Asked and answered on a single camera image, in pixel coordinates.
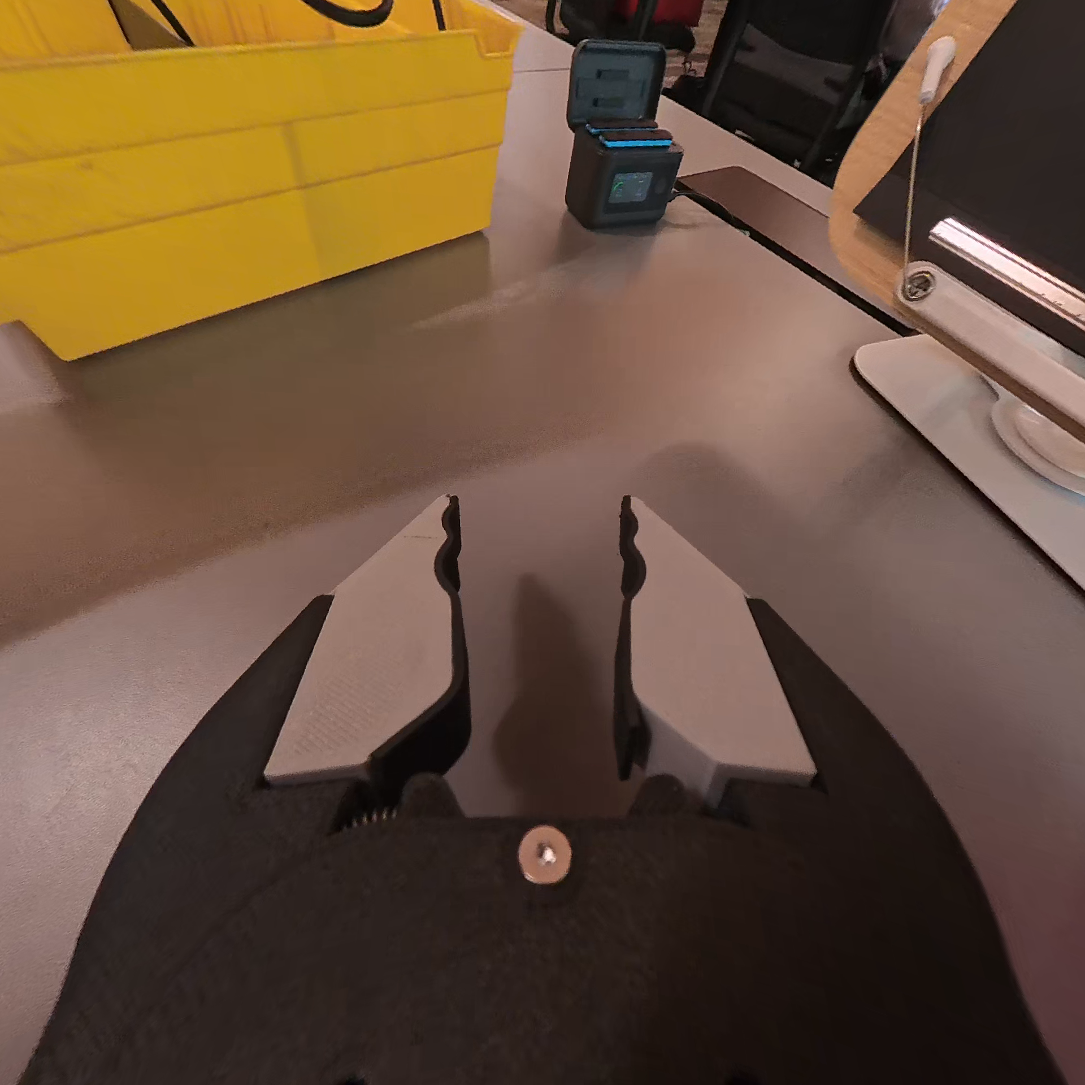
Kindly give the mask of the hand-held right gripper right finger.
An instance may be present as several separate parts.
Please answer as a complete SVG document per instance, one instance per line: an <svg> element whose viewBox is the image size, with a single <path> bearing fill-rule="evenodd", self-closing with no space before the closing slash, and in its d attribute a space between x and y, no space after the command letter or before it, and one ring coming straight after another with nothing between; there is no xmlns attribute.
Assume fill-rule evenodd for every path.
<svg viewBox="0 0 1085 1085"><path fill-rule="evenodd" d="M620 780L674 777L702 807L816 766L746 592L642 500L620 503L613 737Z"/></svg>

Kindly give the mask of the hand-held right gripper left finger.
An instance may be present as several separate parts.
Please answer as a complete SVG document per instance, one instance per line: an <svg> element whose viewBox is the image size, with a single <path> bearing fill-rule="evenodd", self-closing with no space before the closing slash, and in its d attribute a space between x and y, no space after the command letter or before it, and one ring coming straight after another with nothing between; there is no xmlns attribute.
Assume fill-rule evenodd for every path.
<svg viewBox="0 0 1085 1085"><path fill-rule="evenodd" d="M442 495L335 588L264 767L271 786L405 786L471 737L459 500Z"/></svg>

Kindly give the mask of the yellow plastic bin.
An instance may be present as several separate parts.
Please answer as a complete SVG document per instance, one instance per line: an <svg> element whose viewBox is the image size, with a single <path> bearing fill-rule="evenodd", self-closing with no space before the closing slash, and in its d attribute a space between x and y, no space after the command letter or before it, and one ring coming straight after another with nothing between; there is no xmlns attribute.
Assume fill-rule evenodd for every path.
<svg viewBox="0 0 1085 1085"><path fill-rule="evenodd" d="M1 317L77 360L492 224L485 2L2 2Z"/></svg>

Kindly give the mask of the dark battery charger case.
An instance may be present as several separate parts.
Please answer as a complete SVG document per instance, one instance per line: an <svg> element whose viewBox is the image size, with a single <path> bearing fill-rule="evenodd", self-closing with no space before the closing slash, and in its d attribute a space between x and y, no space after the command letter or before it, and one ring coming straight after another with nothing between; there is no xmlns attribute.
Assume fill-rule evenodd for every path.
<svg viewBox="0 0 1085 1085"><path fill-rule="evenodd" d="M684 150L658 123L666 65L664 47L653 42L585 39L575 47L565 204L586 229L658 224L671 204Z"/></svg>

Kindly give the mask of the wood-framed black board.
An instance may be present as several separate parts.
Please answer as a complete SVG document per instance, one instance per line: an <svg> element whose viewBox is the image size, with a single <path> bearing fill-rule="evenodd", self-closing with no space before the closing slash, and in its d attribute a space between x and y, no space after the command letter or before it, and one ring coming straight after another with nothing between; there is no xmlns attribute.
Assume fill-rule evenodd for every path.
<svg viewBox="0 0 1085 1085"><path fill-rule="evenodd" d="M936 264L1083 355L1083 332L929 240L955 218L1083 291L1084 3L947 2L861 124L832 189L832 251L892 303L910 146L929 48L956 40L920 138L912 258Z"/></svg>

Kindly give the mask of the black office chair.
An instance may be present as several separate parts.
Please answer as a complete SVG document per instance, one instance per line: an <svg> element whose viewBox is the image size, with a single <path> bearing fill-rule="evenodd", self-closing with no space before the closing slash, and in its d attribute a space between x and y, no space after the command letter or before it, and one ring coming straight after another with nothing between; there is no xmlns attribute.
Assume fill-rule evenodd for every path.
<svg viewBox="0 0 1085 1085"><path fill-rule="evenodd" d="M891 1L729 2L700 113L808 176L842 156L861 119Z"/></svg>

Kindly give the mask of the white-tipped metal stylus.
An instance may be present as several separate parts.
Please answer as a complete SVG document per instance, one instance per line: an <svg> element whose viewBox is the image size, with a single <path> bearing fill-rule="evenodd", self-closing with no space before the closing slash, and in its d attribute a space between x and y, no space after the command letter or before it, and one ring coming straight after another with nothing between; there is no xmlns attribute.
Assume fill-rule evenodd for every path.
<svg viewBox="0 0 1085 1085"><path fill-rule="evenodd" d="M899 299L902 304L912 304L922 301L933 290L933 275L924 270L909 270L909 267L912 265L915 183L917 182L921 132L926 123L928 108L939 97L942 80L954 63L956 52L957 42L954 37L942 36L934 40L933 44L928 49L926 68L923 69L919 85L917 98L918 111L917 117L915 117L912 148L910 149L908 161L904 237L902 237L902 278L899 283Z"/></svg>

